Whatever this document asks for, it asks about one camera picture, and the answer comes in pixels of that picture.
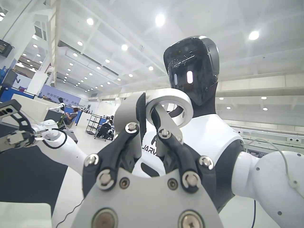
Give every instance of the jarvis logo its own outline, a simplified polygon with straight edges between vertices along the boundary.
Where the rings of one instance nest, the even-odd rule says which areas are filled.
[[[150,152],[153,155],[156,155],[156,149],[153,148],[154,145],[156,147],[156,135],[152,139],[151,145],[152,145],[152,147],[149,147],[148,145],[145,145],[144,147],[142,147],[142,149],[145,150],[145,151],[147,151],[147,152]]]

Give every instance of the white floor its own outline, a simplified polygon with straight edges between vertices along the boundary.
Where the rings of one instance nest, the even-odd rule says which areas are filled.
[[[87,154],[97,153],[110,143],[110,141],[104,141],[103,139],[94,139],[93,136],[85,132],[83,127],[74,126],[73,130],[78,139],[78,146]],[[60,221],[64,220],[65,215],[80,204],[82,199],[81,176],[68,168],[52,216],[52,228],[55,228]],[[65,222],[61,223],[58,228],[70,228],[78,210],[79,207],[72,214],[69,214]],[[236,196],[221,211],[220,218],[224,228],[251,228],[253,213],[253,200]],[[254,228],[269,227],[280,228],[257,203]]]

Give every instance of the black cable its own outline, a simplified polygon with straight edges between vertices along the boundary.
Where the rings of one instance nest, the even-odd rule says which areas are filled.
[[[252,226],[251,226],[251,228],[253,228],[253,226],[254,226],[254,223],[255,223],[255,212],[256,212],[256,202],[255,202],[255,200],[254,200],[254,213],[253,213],[253,222],[252,222]]]
[[[79,205],[76,205],[76,206],[74,207],[74,209],[73,209],[71,212],[69,212],[67,215],[65,215],[64,220],[62,220],[61,222],[59,222],[59,223],[56,225],[56,228],[58,227],[58,225],[60,225],[61,223],[63,223],[63,222],[65,221],[65,219],[67,218],[67,216],[68,216],[69,214],[73,213],[73,211],[75,211],[75,209],[76,209]]]
[[[45,140],[42,140],[42,142],[43,142],[47,147],[49,147],[49,148],[51,148],[51,149],[59,149],[60,147],[62,147],[62,146],[65,144],[65,141],[67,140],[67,134],[66,134],[63,130],[61,130],[61,129],[59,129],[59,128],[53,128],[53,130],[58,130],[58,131],[62,132],[62,133],[65,135],[65,139],[64,139],[63,143],[62,143],[61,145],[57,146],[57,147],[52,147],[52,146],[50,146]]]

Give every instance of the robot neck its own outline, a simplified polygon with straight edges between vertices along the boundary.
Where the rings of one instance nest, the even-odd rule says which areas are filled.
[[[193,107],[193,118],[199,117],[202,115],[216,114],[215,111],[215,92],[216,92],[217,83],[209,87],[206,98],[207,101],[202,105],[196,105],[192,102]]]

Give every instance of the white cable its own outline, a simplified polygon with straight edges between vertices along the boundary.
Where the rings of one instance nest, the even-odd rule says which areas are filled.
[[[286,160],[286,157],[284,156],[283,152],[278,147],[276,147],[272,142],[267,141],[266,139],[263,139],[263,138],[256,138],[256,139],[252,140],[251,142],[244,143],[244,144],[249,145],[249,144],[253,143],[254,141],[263,141],[263,142],[266,142],[266,143],[270,144],[271,146],[273,146],[278,152],[280,152],[280,154],[282,155],[282,157],[284,159],[286,175],[288,177],[289,184],[290,184],[291,179],[290,179],[290,176],[289,176],[289,173],[288,173],[287,160]],[[295,189],[296,192],[304,199],[304,196],[298,191],[298,189],[296,187],[292,187],[292,188]]]

